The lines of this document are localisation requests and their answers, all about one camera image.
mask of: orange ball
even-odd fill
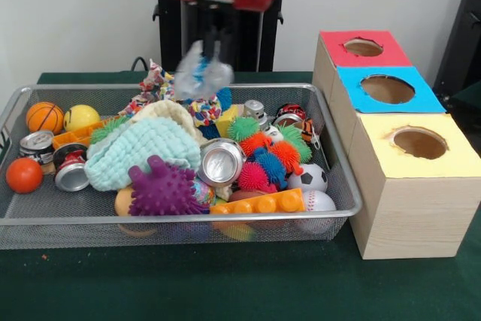
[[[7,169],[8,186],[16,193],[30,193],[42,183],[40,165],[30,158],[15,159]]]
[[[63,111],[54,103],[41,101],[30,107],[27,112],[26,123],[30,132],[44,130],[57,135],[63,128]]]

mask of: wire mesh basket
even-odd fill
[[[257,99],[268,114],[275,114],[285,103],[306,110],[321,135],[322,149],[313,152],[313,162],[326,170],[327,193],[336,211],[117,217],[115,192],[98,192],[90,186],[79,192],[62,192],[55,187],[53,176],[45,176],[33,193],[16,194],[8,187],[5,173],[19,155],[20,139],[29,133],[25,116],[30,106],[39,101],[50,101],[62,109],[88,104],[102,116],[110,116],[138,94],[135,85],[29,86],[14,93],[0,116],[0,249],[334,238],[347,217],[360,210],[362,199],[319,90],[310,84],[243,84],[232,85],[231,90],[234,104]]]

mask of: yellow box top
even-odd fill
[[[449,114],[359,114],[387,178],[481,177],[481,158]]]

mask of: shape sorter box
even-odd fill
[[[445,113],[414,67],[339,67],[329,107],[348,153],[359,113]]]
[[[313,85],[331,103],[337,67],[410,67],[401,46],[387,31],[320,32]]]
[[[364,259],[456,255],[481,200],[481,159],[449,114],[359,114],[349,161]]]

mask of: white ball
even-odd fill
[[[336,205],[332,201],[332,198],[320,191],[309,191],[303,193],[304,204],[306,210],[309,212],[323,211],[328,212],[336,210]],[[333,225],[334,220],[332,218],[319,218],[313,220],[296,220],[295,224],[302,231],[311,233],[312,235],[321,235],[327,232]]]
[[[269,126],[269,128],[267,128],[264,131],[264,134],[267,135],[268,137],[271,137],[274,143],[281,142],[284,140],[283,134],[280,132],[279,129],[277,129],[274,126]]]
[[[321,191],[325,192],[328,188],[328,176],[318,165],[300,165],[304,169],[300,176],[291,174],[287,179],[289,189],[300,188],[302,192]]]

